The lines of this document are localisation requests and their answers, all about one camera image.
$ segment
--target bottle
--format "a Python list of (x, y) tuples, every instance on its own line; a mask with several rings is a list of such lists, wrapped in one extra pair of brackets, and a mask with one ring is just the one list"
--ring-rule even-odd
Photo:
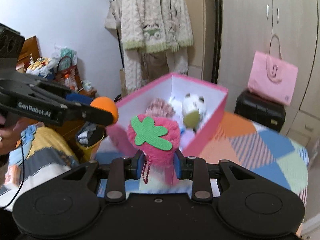
[(70, 78), (69, 74), (65, 74), (64, 76), (64, 85), (68, 88), (70, 88), (71, 90), (75, 90), (76, 87), (72, 81), (72, 79)]

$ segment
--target panda plush toy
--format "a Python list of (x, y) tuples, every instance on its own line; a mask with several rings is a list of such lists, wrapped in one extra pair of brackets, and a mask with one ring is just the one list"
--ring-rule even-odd
[(186, 94), (186, 97), (182, 102), (181, 110), (183, 115), (183, 124), (186, 128), (196, 130), (206, 112), (204, 97)]

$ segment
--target pink bag handle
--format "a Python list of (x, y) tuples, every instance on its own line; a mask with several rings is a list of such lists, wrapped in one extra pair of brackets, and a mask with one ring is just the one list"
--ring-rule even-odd
[[(282, 60), (281, 49), (280, 49), (280, 39), (279, 36), (273, 34), (270, 41), (269, 55), (271, 51), (271, 43), (273, 38), (276, 37), (279, 41), (279, 58)], [(282, 68), (277, 64), (271, 62), (271, 58), (266, 54), (266, 67), (268, 79), (273, 83), (280, 83), (282, 81)]]

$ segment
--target green felt leaf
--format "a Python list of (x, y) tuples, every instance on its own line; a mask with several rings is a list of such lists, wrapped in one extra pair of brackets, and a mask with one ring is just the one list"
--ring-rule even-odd
[(168, 129), (164, 126), (155, 126), (155, 121), (150, 116), (145, 117), (142, 122), (135, 116), (131, 119), (131, 125), (137, 134), (134, 139), (136, 145), (142, 145), (146, 142), (160, 150), (172, 149), (171, 142), (160, 138), (168, 133)]

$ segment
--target orange ball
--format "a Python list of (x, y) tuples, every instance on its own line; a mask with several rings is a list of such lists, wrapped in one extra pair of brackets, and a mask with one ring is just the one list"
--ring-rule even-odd
[(95, 98), (91, 102), (90, 106), (99, 108), (104, 111), (111, 112), (113, 116), (113, 124), (115, 124), (118, 121), (118, 118), (119, 118), (118, 108), (114, 103), (114, 101), (111, 100), (110, 98), (107, 98), (107, 97)]

